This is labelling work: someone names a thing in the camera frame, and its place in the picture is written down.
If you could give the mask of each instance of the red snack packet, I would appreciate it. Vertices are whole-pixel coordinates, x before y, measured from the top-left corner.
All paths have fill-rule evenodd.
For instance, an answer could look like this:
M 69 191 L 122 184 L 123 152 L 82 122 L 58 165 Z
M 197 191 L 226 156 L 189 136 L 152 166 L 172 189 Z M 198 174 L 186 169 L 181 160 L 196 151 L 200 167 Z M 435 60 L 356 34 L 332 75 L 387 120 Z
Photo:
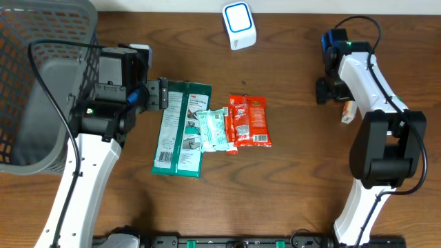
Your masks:
M 237 96 L 229 97 L 233 105 L 235 140 L 234 146 L 266 146 L 271 147 L 267 127 L 265 97 Z
M 223 107 L 225 110 L 225 133 L 227 134 L 227 141 L 229 145 L 229 150 L 227 154 L 237 154 L 237 147 L 234 147 L 234 122 L 233 122 L 233 107 L 231 105 L 225 105 Z

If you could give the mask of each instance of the laundry basket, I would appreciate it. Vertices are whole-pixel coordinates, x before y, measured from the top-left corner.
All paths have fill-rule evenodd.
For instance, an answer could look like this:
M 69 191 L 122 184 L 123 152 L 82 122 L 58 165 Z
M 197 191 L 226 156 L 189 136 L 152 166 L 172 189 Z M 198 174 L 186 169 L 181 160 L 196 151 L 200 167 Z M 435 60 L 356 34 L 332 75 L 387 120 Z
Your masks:
M 87 0 L 0 0 L 0 172 L 62 173 L 67 132 L 35 80 L 27 46 L 39 39 L 97 44 Z M 33 55 L 64 115 L 98 79 L 99 51 L 38 44 Z

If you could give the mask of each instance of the wooden table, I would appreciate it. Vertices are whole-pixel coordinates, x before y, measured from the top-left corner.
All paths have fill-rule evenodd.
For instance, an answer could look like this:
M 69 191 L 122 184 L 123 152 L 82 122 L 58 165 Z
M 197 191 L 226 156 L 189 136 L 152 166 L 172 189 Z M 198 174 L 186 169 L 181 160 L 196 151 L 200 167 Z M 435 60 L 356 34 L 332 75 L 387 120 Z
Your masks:
M 232 52 L 220 14 L 100 13 L 101 43 L 153 48 L 150 78 L 213 85 L 212 109 L 230 94 L 266 96 L 273 147 L 204 154 L 200 179 L 150 174 L 161 113 L 144 113 L 128 136 L 107 184 L 95 234 L 134 225 L 149 234 L 288 236 L 298 228 L 329 232 L 352 185 L 349 149 L 360 127 L 340 123 L 342 106 L 316 105 L 324 75 L 320 36 L 342 15 L 255 14 L 257 43 Z M 385 78 L 412 110 L 427 117 L 429 175 L 412 196 L 392 196 L 371 234 L 403 235 L 408 247 L 441 243 L 441 17 L 375 17 Z M 351 39 L 374 42 L 365 21 L 346 25 Z M 408 189 L 419 179 L 407 180 Z M 0 175 L 0 246 L 33 247 L 59 176 Z

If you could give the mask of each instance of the cable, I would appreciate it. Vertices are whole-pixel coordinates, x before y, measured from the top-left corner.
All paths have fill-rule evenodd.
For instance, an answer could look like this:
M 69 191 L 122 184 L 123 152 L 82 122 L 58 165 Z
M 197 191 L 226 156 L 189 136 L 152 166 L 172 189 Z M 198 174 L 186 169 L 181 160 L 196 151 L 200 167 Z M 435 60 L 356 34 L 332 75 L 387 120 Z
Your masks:
M 76 43 L 76 42 L 70 42 L 70 41 L 50 40 L 50 39 L 42 39 L 42 40 L 33 41 L 28 46 L 29 64 L 30 64 L 30 67 L 32 68 L 32 71 L 34 72 L 35 79 L 39 82 L 41 88 L 45 92 L 46 96 L 49 98 L 50 103 L 54 106 L 55 110 L 57 111 L 57 114 L 60 116 L 61 122 L 63 123 L 64 127 L 66 128 L 66 131 L 68 132 L 69 138 L 72 141 L 72 146 L 74 148 L 74 153 L 75 153 L 75 171 L 74 171 L 74 174 L 72 177 L 72 182 L 70 184 L 68 194 L 66 195 L 66 200 L 64 202 L 63 208 L 61 209 L 60 217 L 59 217 L 59 220 L 57 223 L 57 228 L 54 231 L 54 240 L 52 241 L 52 245 L 50 245 L 50 247 L 52 247 L 52 248 L 58 248 L 59 247 L 58 246 L 58 239 L 60 236 L 61 226 L 63 225 L 64 217 L 66 215 L 66 211 L 68 210 L 69 202 L 70 202 L 70 199 L 71 199 L 72 194 L 74 192 L 76 181 L 78 180 L 78 176 L 79 176 L 80 168 L 81 168 L 81 159 L 80 159 L 80 155 L 79 155 L 78 145 L 76 144 L 75 137 L 72 134 L 72 130 L 70 130 L 70 128 L 69 128 L 68 121 L 66 120 L 66 117 L 64 117 L 63 111 L 61 110 L 61 108 L 57 104 L 57 102 L 55 101 L 55 98 L 53 97 L 53 95 L 50 93 L 47 85 L 44 83 L 43 79 L 41 78 L 39 70 L 38 70 L 37 66 L 35 65 L 35 62 L 34 62 L 34 59 L 32 56 L 32 46 L 34 46 L 36 44 L 40 44 L 40 43 L 57 43 L 57 44 L 63 44 L 63 45 L 75 45 L 75 46 L 84 47 L 84 48 L 98 48 L 98 49 L 105 48 L 105 46 L 90 45 L 90 44 Z
M 297 236 L 297 234 L 299 233 L 299 232 L 307 232 L 307 233 L 311 233 L 308 229 L 305 229 L 305 228 L 300 228 L 300 229 L 297 229 L 297 231 L 295 231 L 292 235 L 291 235 L 291 238 L 289 239 L 289 244 L 291 244 L 291 246 L 293 247 L 293 248 L 297 248 L 297 246 L 294 244 L 294 238 Z M 317 240 L 316 240 L 316 237 L 314 237 L 314 236 L 311 236 L 311 238 L 313 238 L 314 239 L 314 242 L 319 246 L 319 247 L 322 247 L 322 243 L 321 242 L 318 242 Z
M 419 190 L 422 186 L 422 184 L 424 183 L 424 181 L 426 180 L 427 177 L 427 151 L 426 151 L 426 147 L 424 146 L 424 142 L 422 140 L 422 137 L 420 135 L 420 133 L 417 131 L 415 125 L 407 118 L 406 115 L 404 115 L 403 111 L 392 101 L 392 97 L 389 96 L 386 92 L 386 90 L 383 88 L 383 86 L 381 85 L 381 83 L 379 82 L 375 72 L 373 71 L 373 65 L 371 64 L 371 57 L 372 54 L 374 53 L 374 50 L 377 48 L 378 43 L 381 40 L 381 26 L 380 24 L 375 20 L 372 19 L 371 17 L 366 17 L 366 16 L 362 16 L 362 15 L 356 15 L 356 16 L 352 16 L 352 17 L 348 17 L 346 19 L 344 19 L 343 21 L 341 21 L 340 23 L 338 23 L 335 28 L 338 28 L 338 26 L 342 25 L 343 23 L 345 23 L 346 21 L 352 20 L 352 19 L 366 19 L 369 20 L 370 22 L 372 22 L 373 24 L 375 24 L 375 26 L 378 29 L 378 38 L 375 42 L 375 44 L 373 45 L 371 51 L 368 53 L 367 55 L 367 68 L 369 69 L 369 72 L 372 75 L 373 80 L 375 81 L 375 83 L 377 84 L 378 88 L 380 89 L 380 91 L 382 92 L 382 94 L 384 95 L 384 97 L 386 98 L 387 102 L 395 109 L 395 111 L 398 113 L 398 115 L 400 116 L 400 118 L 409 126 L 410 130 L 412 131 L 413 135 L 415 135 L 415 138 L 418 142 L 418 145 L 420 147 L 421 150 L 421 154 L 422 154 L 422 173 L 421 173 L 421 177 L 420 180 L 418 181 L 417 185 L 407 191 L 403 191 L 403 192 L 380 192 L 377 196 L 376 196 L 376 200 L 372 205 L 371 210 L 369 211 L 365 223 L 363 224 L 363 226 L 361 227 L 360 230 L 360 234 L 358 235 L 357 238 L 357 242 L 355 245 L 355 248 L 358 248 L 358 246 L 360 245 L 361 242 L 361 238 L 363 236 L 363 233 L 366 229 L 366 226 L 368 225 L 373 212 L 375 211 L 375 208 L 377 207 L 378 203 L 381 201 L 381 197 L 385 196 L 385 195 L 394 195 L 394 196 L 404 196 L 404 195 L 409 195 L 412 193 L 415 193 L 417 190 Z

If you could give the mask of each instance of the perforated basket side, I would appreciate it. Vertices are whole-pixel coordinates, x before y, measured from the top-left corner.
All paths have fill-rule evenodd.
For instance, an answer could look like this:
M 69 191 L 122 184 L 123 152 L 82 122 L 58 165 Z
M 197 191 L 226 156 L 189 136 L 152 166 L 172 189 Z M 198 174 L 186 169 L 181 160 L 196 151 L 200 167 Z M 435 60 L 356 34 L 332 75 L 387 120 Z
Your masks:
M 94 32 L 96 10 L 89 1 L 79 0 L 21 0 L 2 1 L 0 4 L 3 4 L 0 6 L 0 171 L 32 174 L 45 169 L 45 172 L 60 172 L 64 165 L 66 142 L 63 128 L 55 130 L 58 138 L 53 141 L 54 144 L 42 141 L 45 136 L 38 132 L 32 135 L 32 129 L 27 130 L 29 138 L 20 136 L 23 129 L 21 121 L 26 116 L 26 110 L 31 108 L 30 96 L 36 89 L 41 90 L 39 85 L 34 85 L 26 54 L 27 45 L 37 39 L 97 44 Z M 77 100 L 87 95 L 89 84 L 97 78 L 98 51 L 58 44 L 39 44 L 33 51 L 39 68 L 61 59 L 78 61 L 77 76 L 71 86 L 72 96 Z M 72 103 L 66 105 L 65 98 L 61 96 L 57 102 L 67 116 Z

